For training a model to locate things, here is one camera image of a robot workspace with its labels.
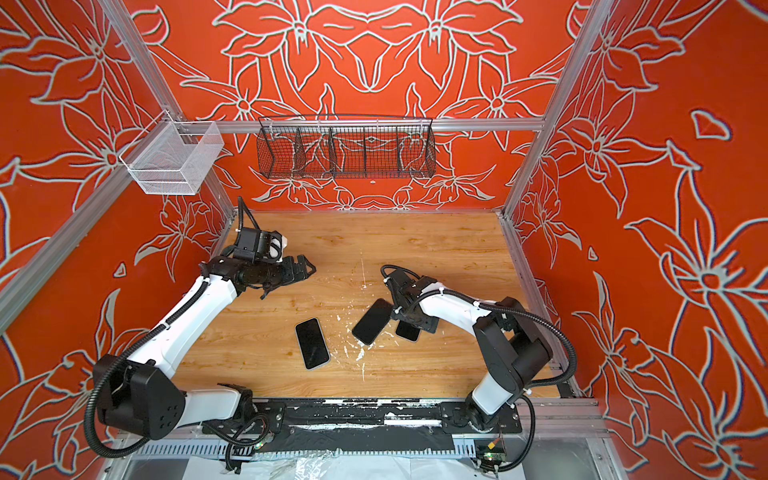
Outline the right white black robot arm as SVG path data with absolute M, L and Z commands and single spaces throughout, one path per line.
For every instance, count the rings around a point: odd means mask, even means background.
M 393 300 L 392 319 L 428 333 L 445 321 L 477 342 L 487 373 L 468 394 L 464 416 L 479 430 L 486 430 L 504 405 L 523 396 L 552 359 L 534 316 L 513 298 L 482 301 L 432 278 L 398 272 L 387 275 L 384 284 Z

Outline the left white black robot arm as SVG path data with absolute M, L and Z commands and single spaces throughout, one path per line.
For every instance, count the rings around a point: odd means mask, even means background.
M 84 423 L 92 447 L 101 443 L 98 424 L 147 442 L 162 439 L 177 427 L 254 415 L 245 404 L 248 395 L 243 387 L 220 384 L 184 391 L 173 378 L 197 339 L 240 294 L 249 288 L 269 294 L 309 279 L 316 268 L 300 255 L 276 263 L 217 256 L 200 269 L 190 290 L 152 330 L 122 353 L 97 362 Z

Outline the middle black phone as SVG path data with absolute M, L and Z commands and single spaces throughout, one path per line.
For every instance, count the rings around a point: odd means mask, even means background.
M 352 335 L 364 345 L 372 345 L 389 323 L 392 309 L 391 303 L 377 299 L 352 328 Z

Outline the black phone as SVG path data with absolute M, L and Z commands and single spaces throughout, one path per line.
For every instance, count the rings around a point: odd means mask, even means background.
M 317 318 L 297 324 L 295 334 L 307 370 L 314 370 L 330 361 L 330 353 Z
M 389 323 L 392 309 L 391 303 L 377 299 L 352 328 L 352 335 L 364 345 L 372 345 Z

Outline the left black phone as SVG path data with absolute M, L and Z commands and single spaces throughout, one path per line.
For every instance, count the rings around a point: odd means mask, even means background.
M 330 361 L 330 353 L 317 318 L 297 324 L 295 334 L 307 370 L 314 370 Z

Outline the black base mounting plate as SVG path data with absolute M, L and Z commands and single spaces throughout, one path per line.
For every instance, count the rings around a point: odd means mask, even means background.
M 473 457 L 476 443 L 500 440 L 513 446 L 523 428 L 505 405 L 486 430 L 470 425 L 464 402 L 441 399 L 277 399 L 256 401 L 257 420 L 239 439 L 255 439 L 268 427 L 264 444 L 245 453 L 447 455 Z

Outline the clear plastic bin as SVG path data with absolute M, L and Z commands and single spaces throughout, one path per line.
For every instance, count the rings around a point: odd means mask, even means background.
M 119 157 L 132 180 L 148 195 L 194 195 L 224 147 L 214 122 L 165 120 Z

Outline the small green circuit board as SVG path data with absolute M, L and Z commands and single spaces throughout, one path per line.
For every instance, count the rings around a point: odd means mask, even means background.
M 506 451 L 500 440 L 481 440 L 476 443 L 476 464 L 480 471 L 497 474 L 506 462 Z

